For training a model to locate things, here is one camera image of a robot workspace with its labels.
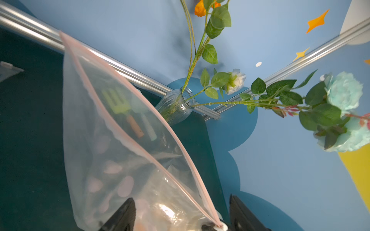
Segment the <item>spare clear zipper bag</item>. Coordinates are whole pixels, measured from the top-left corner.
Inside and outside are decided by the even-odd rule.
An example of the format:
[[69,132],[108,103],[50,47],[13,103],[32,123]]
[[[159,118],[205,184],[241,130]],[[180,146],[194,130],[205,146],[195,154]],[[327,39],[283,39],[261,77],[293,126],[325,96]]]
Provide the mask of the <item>spare clear zipper bag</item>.
[[15,76],[19,73],[24,72],[23,69],[15,67],[12,64],[4,62],[4,61],[1,61],[0,68],[1,68],[0,69],[0,75],[1,75],[0,82],[3,82],[12,76]]

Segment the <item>green toy garden fork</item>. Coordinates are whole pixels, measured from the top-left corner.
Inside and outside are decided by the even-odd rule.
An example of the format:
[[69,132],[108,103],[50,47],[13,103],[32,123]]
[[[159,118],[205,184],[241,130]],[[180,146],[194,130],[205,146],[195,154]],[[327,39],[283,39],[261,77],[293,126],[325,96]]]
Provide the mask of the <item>green toy garden fork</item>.
[[119,87],[105,88],[101,92],[113,113],[115,115],[125,115],[126,121],[131,126],[131,129],[136,134],[137,138],[143,137],[143,131],[131,115],[132,107],[126,98],[123,89]]

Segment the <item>orange artificial flower stem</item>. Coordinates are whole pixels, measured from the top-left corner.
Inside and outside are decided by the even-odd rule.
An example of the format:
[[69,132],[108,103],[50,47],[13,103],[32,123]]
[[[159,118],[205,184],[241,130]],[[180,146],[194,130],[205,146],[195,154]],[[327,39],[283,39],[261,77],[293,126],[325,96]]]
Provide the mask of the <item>orange artificial flower stem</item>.
[[194,27],[187,2],[181,0],[180,3],[185,13],[190,37],[190,63],[182,89],[184,91],[188,86],[199,59],[202,58],[210,64],[218,63],[217,51],[210,42],[212,39],[218,37],[224,28],[231,27],[232,22],[229,12],[229,1],[199,1],[194,8],[194,14],[197,17],[203,17],[205,24],[201,40],[199,44],[196,44]]

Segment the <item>right aluminium frame post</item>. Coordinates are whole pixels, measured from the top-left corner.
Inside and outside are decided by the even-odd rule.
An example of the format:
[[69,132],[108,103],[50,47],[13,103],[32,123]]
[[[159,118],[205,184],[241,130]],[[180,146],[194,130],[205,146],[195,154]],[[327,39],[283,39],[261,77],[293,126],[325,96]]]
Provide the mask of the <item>right aluminium frame post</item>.
[[326,42],[315,50],[309,52],[303,58],[300,58],[273,75],[265,79],[267,86],[277,82],[279,80],[284,80],[290,75],[298,72],[299,70],[305,68],[306,66],[318,61],[319,59],[339,50],[340,48],[348,45],[352,40],[358,38],[364,33],[370,30],[370,20],[369,18],[362,21],[361,23],[351,27],[345,32],[341,33],[339,36],[333,38],[332,40]]

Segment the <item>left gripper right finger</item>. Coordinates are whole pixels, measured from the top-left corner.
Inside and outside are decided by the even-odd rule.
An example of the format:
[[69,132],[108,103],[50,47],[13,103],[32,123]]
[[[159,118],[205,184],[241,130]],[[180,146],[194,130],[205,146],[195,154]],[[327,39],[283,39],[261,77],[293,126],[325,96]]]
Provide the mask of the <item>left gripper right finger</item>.
[[229,228],[232,231],[270,231],[236,196],[229,198]]

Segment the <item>light blue toy trowel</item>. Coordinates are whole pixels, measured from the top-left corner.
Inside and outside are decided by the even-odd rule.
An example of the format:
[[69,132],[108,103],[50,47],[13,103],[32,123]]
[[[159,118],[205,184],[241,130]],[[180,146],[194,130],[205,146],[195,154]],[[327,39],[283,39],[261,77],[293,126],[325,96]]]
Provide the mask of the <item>light blue toy trowel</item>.
[[134,96],[131,98],[131,106],[133,111],[140,115],[150,140],[155,141],[157,139],[157,135],[146,117],[146,112],[148,112],[148,108],[144,104],[142,104],[139,98]]

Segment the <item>clear zipper bag pink zipper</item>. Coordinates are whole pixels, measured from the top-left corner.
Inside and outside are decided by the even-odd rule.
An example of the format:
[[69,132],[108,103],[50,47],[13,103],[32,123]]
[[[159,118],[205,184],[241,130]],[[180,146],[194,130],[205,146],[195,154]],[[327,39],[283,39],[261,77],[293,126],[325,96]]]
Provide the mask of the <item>clear zipper bag pink zipper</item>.
[[152,127],[155,141],[144,125],[141,138],[130,125],[63,129],[66,177],[77,226],[99,231],[101,223],[133,198],[133,231],[227,231],[173,129]]

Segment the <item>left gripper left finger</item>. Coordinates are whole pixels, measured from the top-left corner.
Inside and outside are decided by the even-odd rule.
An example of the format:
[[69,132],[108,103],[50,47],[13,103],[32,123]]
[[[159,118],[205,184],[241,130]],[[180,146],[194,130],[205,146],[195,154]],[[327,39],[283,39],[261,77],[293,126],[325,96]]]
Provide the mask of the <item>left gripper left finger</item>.
[[133,231],[136,206],[133,198],[128,198],[104,224],[99,231]]

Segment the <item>mint artificial rose stem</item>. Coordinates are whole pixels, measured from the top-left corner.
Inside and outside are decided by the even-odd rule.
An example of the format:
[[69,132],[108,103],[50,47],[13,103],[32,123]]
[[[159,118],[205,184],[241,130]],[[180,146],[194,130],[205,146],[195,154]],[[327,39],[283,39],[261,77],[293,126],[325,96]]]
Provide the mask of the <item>mint artificial rose stem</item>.
[[356,113],[363,84],[351,73],[326,74],[306,95],[300,95],[297,89],[310,80],[308,76],[301,84],[280,80],[267,85],[257,78],[249,93],[241,93],[238,100],[223,102],[223,106],[244,105],[249,113],[263,108],[283,118],[297,116],[327,152],[353,152],[369,144],[370,116]]

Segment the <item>ribbed glass vase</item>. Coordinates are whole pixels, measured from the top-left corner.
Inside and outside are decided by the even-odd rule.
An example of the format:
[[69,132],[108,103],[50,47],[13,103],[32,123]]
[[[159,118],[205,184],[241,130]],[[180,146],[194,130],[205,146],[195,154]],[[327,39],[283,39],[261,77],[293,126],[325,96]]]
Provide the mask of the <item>ribbed glass vase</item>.
[[195,109],[195,104],[193,92],[188,87],[185,89],[181,87],[166,94],[155,109],[170,126],[173,126],[188,118]]

